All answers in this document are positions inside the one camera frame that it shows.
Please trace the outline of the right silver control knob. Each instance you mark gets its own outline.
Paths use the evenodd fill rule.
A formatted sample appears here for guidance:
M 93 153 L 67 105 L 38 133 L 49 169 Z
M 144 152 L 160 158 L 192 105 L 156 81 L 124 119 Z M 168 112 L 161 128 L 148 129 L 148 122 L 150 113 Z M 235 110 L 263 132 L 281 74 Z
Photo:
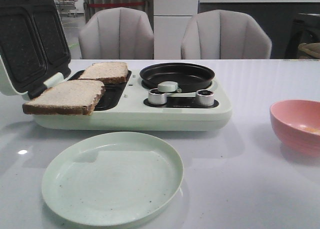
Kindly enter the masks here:
M 201 89 L 195 93 L 195 103 L 202 107 L 210 107 L 215 103 L 214 92 L 211 90 Z

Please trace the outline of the bread slice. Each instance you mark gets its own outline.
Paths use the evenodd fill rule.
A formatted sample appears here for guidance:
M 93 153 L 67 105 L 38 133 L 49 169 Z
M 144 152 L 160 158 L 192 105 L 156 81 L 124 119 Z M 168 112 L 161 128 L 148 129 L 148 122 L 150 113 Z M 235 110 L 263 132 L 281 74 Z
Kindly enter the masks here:
M 101 81 L 105 85 L 117 85 L 128 81 L 128 73 L 128 65 L 125 62 L 97 62 L 85 69 L 78 79 Z
M 104 83 L 92 79 L 62 82 L 22 105 L 25 114 L 91 115 L 105 93 Z

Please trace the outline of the pink bowl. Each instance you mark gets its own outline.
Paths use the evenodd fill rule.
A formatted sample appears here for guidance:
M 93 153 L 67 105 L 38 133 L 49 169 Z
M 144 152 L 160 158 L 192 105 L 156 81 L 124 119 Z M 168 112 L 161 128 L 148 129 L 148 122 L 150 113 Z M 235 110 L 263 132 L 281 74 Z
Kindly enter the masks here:
M 320 135 L 304 131 L 304 127 L 320 129 L 320 103 L 289 99 L 273 103 L 270 122 L 277 138 L 291 149 L 312 157 L 320 156 Z

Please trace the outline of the round black frying pan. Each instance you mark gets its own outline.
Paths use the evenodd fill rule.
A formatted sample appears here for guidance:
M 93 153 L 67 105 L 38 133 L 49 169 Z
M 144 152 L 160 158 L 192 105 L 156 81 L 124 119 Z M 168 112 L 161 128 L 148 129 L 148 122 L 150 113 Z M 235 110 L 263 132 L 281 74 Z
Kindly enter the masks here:
M 210 68 L 186 62 L 167 62 L 145 67 L 139 73 L 143 85 L 157 88 L 162 82 L 176 82 L 183 93 L 206 89 L 212 84 L 215 73 Z

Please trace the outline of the left silver control knob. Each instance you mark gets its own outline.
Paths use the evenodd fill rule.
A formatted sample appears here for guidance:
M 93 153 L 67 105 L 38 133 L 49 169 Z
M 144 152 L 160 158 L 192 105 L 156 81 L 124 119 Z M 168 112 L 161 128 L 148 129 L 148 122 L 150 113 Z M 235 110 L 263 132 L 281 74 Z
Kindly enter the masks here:
M 151 105 L 164 105 L 167 103 L 167 93 L 161 92 L 157 88 L 150 89 L 147 100 Z

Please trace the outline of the mint green breakfast maker base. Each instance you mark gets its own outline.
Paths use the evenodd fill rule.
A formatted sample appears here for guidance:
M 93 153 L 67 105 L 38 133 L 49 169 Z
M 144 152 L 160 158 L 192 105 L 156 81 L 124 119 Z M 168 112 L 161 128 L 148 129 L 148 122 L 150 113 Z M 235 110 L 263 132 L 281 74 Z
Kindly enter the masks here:
M 231 102 L 215 76 L 202 89 L 214 93 L 212 106 L 196 104 L 196 91 L 183 93 L 174 81 L 154 88 L 166 93 L 167 102 L 153 105 L 140 71 L 130 70 L 126 83 L 108 85 L 91 115 L 35 115 L 34 120 L 42 127 L 61 130 L 210 131 L 224 127 L 231 118 Z

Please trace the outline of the left grey upholstered chair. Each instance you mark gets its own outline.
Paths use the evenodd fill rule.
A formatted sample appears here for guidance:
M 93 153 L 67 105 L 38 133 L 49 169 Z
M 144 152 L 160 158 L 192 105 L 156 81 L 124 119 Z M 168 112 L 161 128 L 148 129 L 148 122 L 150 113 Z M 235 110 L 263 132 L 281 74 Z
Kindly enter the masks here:
M 152 60 L 154 33 L 147 14 L 126 7 L 98 11 L 79 32 L 83 59 Z

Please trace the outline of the beige cushion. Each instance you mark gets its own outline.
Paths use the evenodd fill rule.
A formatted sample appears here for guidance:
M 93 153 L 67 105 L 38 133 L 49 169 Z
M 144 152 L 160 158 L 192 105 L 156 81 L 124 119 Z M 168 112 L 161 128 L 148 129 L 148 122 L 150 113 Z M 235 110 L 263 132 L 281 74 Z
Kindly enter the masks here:
M 298 50 L 308 55 L 310 58 L 320 58 L 320 43 L 301 43 L 298 45 Z

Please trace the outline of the right grey upholstered chair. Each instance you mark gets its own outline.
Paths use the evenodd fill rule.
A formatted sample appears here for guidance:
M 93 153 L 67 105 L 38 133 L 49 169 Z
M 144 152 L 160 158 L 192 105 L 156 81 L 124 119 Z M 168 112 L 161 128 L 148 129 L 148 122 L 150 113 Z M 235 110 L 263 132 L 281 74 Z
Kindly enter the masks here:
M 192 16 L 180 46 L 184 60 L 269 59 L 272 41 L 250 15 L 211 10 Z

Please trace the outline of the white cabinet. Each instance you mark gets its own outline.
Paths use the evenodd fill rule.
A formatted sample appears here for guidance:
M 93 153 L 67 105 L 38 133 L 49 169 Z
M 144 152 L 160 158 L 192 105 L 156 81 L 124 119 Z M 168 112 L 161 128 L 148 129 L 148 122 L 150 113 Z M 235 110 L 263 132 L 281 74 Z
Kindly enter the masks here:
M 178 60 L 190 18 L 198 13 L 198 0 L 153 0 L 154 58 Z

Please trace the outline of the silver control knob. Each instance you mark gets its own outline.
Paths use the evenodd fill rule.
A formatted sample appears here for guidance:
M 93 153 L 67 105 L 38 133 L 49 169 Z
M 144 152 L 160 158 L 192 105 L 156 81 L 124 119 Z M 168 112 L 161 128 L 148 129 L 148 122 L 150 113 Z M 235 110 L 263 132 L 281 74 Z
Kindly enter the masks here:
M 147 100 L 151 105 L 164 105 L 167 103 L 167 93 L 161 92 L 157 88 L 150 89 Z
M 201 89 L 195 93 L 195 103 L 202 107 L 210 107 L 215 103 L 214 92 L 211 90 Z

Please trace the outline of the mint green breakfast maker lid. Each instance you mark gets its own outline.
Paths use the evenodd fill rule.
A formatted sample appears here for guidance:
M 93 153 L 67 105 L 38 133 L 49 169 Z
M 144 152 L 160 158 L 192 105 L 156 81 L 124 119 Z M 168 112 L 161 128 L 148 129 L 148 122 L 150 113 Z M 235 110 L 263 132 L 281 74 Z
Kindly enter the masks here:
M 71 54 L 54 0 L 0 0 L 0 91 L 26 99 L 67 79 Z

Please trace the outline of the orange shrimp pieces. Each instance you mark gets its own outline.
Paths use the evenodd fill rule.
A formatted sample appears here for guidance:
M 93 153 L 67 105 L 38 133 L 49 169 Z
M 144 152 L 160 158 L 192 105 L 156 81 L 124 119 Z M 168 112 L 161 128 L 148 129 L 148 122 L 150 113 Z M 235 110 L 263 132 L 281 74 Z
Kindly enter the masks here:
M 304 131 L 308 132 L 308 133 L 312 133 L 312 134 L 316 134 L 316 135 L 320 135 L 320 130 L 317 128 L 313 128 L 313 127 L 304 127 L 303 128 Z

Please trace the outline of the grey upholstered chair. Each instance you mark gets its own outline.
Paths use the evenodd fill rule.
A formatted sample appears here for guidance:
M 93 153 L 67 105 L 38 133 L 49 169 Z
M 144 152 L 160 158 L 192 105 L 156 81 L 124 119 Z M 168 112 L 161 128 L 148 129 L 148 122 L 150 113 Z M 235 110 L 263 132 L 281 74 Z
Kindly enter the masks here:
M 83 59 L 152 60 L 154 33 L 147 14 L 126 7 L 98 11 L 79 32 Z
M 250 15 L 211 10 L 192 16 L 180 46 L 184 60 L 269 59 L 272 41 Z

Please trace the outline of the mint green round plate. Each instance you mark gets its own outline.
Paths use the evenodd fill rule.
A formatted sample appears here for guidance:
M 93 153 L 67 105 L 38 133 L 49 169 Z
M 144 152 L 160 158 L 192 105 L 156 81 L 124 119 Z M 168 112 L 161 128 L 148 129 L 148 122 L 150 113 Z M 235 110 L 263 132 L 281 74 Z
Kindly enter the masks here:
M 166 141 L 111 132 L 62 151 L 45 170 L 41 192 L 47 206 L 72 223 L 129 228 L 160 214 L 183 177 L 181 156 Z

